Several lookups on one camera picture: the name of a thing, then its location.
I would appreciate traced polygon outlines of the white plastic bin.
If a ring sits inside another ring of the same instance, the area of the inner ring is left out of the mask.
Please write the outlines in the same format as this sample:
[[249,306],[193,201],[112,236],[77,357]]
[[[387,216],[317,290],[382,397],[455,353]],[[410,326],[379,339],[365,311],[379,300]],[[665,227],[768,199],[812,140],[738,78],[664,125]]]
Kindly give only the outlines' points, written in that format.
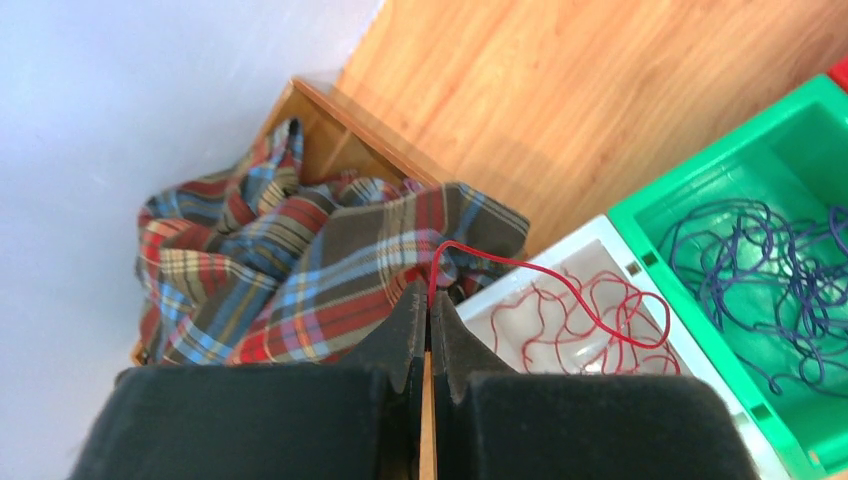
[[790,476],[604,215],[463,301],[458,314],[519,373],[698,378],[725,402],[760,478]]

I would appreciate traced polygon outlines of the red plastic bin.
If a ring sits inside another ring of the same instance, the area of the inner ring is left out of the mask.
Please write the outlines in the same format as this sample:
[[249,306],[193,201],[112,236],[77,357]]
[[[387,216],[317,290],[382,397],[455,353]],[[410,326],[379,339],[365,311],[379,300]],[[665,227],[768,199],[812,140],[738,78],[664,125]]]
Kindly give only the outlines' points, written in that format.
[[845,92],[848,91],[848,56],[843,57],[834,65],[832,65],[828,71],[827,76],[842,90]]

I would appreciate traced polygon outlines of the plaid shirt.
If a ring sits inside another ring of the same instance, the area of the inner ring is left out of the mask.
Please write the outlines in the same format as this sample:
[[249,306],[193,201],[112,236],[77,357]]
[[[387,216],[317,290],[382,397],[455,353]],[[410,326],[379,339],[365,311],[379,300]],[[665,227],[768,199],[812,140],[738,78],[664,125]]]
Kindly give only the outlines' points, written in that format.
[[232,167],[151,196],[138,216],[147,364],[334,360],[434,276],[463,300],[505,269],[453,240],[522,255],[529,220],[463,183],[399,185],[354,170],[302,178],[304,132],[283,121]]

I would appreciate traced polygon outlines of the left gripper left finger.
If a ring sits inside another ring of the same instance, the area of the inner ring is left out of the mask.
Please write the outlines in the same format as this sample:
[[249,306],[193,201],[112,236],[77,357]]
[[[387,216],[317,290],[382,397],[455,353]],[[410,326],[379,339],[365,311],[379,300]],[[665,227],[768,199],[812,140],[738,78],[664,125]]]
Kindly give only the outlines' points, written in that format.
[[332,364],[122,372],[74,479],[414,479],[427,297]]

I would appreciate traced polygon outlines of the wooden tray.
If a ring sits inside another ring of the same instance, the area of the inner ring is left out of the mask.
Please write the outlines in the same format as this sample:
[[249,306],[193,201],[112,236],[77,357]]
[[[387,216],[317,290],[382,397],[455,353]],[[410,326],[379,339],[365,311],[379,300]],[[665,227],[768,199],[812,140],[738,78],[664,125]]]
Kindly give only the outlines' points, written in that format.
[[[392,156],[381,137],[357,122],[350,112],[302,80],[296,80],[286,88],[264,131],[250,149],[289,118],[298,119],[303,127],[302,178],[306,182],[313,183],[347,170],[354,170],[365,176],[387,180],[393,185],[399,185],[405,180],[414,180],[425,186],[438,185],[428,177],[411,170],[403,159]],[[142,359],[140,339],[135,351],[135,361],[145,366],[198,365],[147,364]]]

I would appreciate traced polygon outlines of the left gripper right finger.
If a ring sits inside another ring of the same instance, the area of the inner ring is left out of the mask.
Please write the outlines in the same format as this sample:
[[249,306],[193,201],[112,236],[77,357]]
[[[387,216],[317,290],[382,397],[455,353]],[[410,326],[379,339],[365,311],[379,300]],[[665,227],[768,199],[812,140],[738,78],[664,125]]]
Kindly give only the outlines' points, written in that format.
[[442,479],[753,479],[722,399],[689,376],[520,374],[429,302]]

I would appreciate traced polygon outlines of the green plastic bin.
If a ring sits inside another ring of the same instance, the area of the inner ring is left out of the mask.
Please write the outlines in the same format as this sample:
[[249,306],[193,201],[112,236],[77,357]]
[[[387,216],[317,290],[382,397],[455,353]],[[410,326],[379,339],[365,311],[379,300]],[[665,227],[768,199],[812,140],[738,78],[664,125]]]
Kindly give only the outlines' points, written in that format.
[[819,75],[611,208],[794,479],[847,469],[847,95]]

